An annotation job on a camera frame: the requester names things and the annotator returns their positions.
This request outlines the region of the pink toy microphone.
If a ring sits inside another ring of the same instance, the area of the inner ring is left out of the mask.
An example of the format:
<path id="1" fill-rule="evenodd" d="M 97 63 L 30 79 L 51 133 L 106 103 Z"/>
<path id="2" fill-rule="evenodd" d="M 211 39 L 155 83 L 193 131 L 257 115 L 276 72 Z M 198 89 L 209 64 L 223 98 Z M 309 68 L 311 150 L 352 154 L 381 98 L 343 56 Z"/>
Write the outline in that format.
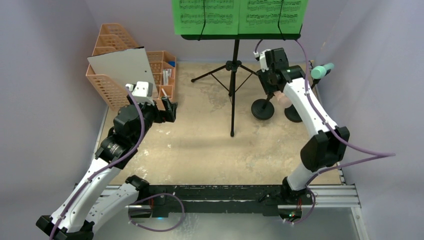
<path id="1" fill-rule="evenodd" d="M 292 105 L 291 100 L 281 91 L 275 91 L 273 95 L 276 97 L 277 102 L 283 108 L 289 108 Z"/>

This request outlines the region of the black round microphone stand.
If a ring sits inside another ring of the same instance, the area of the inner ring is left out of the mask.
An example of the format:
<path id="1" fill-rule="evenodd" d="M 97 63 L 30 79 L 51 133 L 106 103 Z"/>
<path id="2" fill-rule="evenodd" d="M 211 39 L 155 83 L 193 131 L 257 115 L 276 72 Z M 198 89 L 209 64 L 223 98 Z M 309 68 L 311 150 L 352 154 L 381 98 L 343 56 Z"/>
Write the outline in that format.
<path id="1" fill-rule="evenodd" d="M 257 99 L 251 105 L 251 113 L 258 120 L 269 120 L 275 113 L 274 105 L 271 103 L 272 96 L 266 99 Z"/>

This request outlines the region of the peach plastic file organizer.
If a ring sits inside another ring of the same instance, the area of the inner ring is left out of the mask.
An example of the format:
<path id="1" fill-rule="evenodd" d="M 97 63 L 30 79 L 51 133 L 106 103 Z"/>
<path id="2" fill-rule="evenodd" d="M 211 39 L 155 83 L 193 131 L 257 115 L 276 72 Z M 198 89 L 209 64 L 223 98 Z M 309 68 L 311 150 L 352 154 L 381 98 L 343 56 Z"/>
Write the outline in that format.
<path id="1" fill-rule="evenodd" d="M 125 87 L 131 84 L 132 93 L 142 92 L 138 82 L 152 87 L 151 99 L 163 109 L 161 97 L 176 102 L 176 56 L 167 51 L 146 51 L 119 23 L 103 23 L 92 55 L 86 78 L 111 110 L 128 104 Z"/>

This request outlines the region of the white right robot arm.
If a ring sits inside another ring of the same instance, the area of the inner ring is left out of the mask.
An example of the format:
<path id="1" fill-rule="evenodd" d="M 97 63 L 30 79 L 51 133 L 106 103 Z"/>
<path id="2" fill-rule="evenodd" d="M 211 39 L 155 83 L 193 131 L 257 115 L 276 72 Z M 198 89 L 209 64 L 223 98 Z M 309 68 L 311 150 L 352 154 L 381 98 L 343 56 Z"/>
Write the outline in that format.
<path id="1" fill-rule="evenodd" d="M 283 48 L 254 51 L 260 63 L 257 71 L 267 95 L 284 94 L 306 127 L 309 140 L 300 151 L 301 163 L 283 180 L 280 196 L 288 204 L 300 198 L 312 177 L 319 170 L 332 167 L 345 154 L 350 132 L 327 115 L 314 95 L 305 72 L 299 65 L 289 65 Z"/>

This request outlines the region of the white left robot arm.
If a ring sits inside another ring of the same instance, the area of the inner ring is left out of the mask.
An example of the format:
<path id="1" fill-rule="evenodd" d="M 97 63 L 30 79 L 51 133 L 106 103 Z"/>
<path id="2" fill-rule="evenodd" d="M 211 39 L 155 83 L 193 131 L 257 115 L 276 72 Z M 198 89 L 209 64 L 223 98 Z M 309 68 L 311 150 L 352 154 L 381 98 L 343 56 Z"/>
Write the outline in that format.
<path id="1" fill-rule="evenodd" d="M 155 104 L 130 101 L 121 107 L 113 127 L 94 154 L 89 169 L 71 195 L 51 215 L 42 215 L 36 226 L 51 240 L 91 240 L 95 233 L 126 205 L 149 199 L 149 183 L 130 176 L 114 193 L 99 197 L 137 153 L 144 136 L 154 123 L 173 123 L 178 103 L 162 97 L 164 109 Z"/>

